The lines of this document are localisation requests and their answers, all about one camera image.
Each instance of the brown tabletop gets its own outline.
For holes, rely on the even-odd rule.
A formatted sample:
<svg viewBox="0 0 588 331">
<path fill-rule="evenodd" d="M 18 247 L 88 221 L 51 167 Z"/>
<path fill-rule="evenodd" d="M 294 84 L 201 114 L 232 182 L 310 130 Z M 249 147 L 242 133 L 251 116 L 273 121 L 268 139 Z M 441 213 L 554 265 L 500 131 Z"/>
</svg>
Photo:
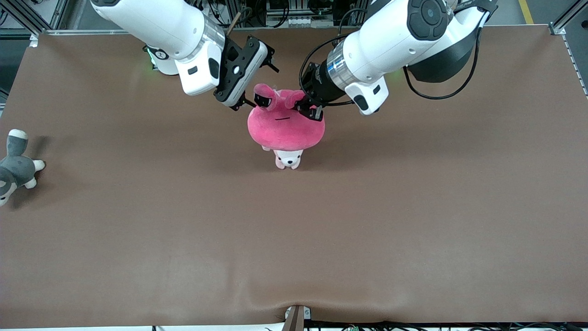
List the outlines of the brown tabletop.
<svg viewBox="0 0 588 331">
<path fill-rule="evenodd" d="M 333 31 L 254 34 L 282 70 L 254 83 L 296 88 Z M 185 95 L 141 46 L 27 50 L 0 137 L 27 131 L 47 168 L 0 211 L 0 327 L 273 323 L 292 304 L 341 322 L 588 320 L 588 101 L 546 26 L 486 28 L 450 100 L 393 74 L 379 113 L 327 109 L 295 171 L 249 137 L 249 107 Z"/>
</svg>

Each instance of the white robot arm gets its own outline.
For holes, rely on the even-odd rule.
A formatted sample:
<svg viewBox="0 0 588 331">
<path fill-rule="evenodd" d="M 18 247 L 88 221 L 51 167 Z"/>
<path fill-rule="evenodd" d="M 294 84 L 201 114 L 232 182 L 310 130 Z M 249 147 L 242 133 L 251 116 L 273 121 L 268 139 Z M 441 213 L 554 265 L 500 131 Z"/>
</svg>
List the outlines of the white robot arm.
<svg viewBox="0 0 588 331">
<path fill-rule="evenodd" d="M 347 94 L 370 115 L 388 96 L 384 75 L 403 67 L 419 81 L 448 80 L 467 63 L 496 1 L 462 1 L 452 17 L 445 0 L 373 0 L 361 29 L 301 75 L 299 110 L 321 120 L 322 106 Z"/>
<path fill-rule="evenodd" d="M 237 110 L 245 88 L 274 50 L 255 37 L 244 48 L 198 8 L 183 0 L 92 0 L 94 10 L 147 44 L 160 71 L 179 74 L 188 95 L 217 88 L 223 105 Z"/>
</svg>

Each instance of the stuffed animal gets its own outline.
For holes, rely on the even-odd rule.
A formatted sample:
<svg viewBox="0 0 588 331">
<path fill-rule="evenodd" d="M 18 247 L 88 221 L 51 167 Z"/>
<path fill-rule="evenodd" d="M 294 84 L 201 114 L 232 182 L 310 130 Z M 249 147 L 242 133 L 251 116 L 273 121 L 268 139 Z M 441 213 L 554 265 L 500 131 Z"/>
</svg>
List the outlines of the stuffed animal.
<svg viewBox="0 0 588 331">
<path fill-rule="evenodd" d="M 22 156 L 28 142 L 29 138 L 24 131 L 14 129 L 8 133 L 8 156 L 0 161 L 0 206 L 4 206 L 10 195 L 20 186 L 35 187 L 35 172 L 45 168 L 45 162 Z"/>
<path fill-rule="evenodd" d="M 253 92 L 257 107 L 249 113 L 249 134 L 263 150 L 273 150 L 278 168 L 298 168 L 302 152 L 318 144 L 325 134 L 325 120 L 309 120 L 293 109 L 304 97 L 301 90 L 276 91 L 257 84 Z"/>
</svg>

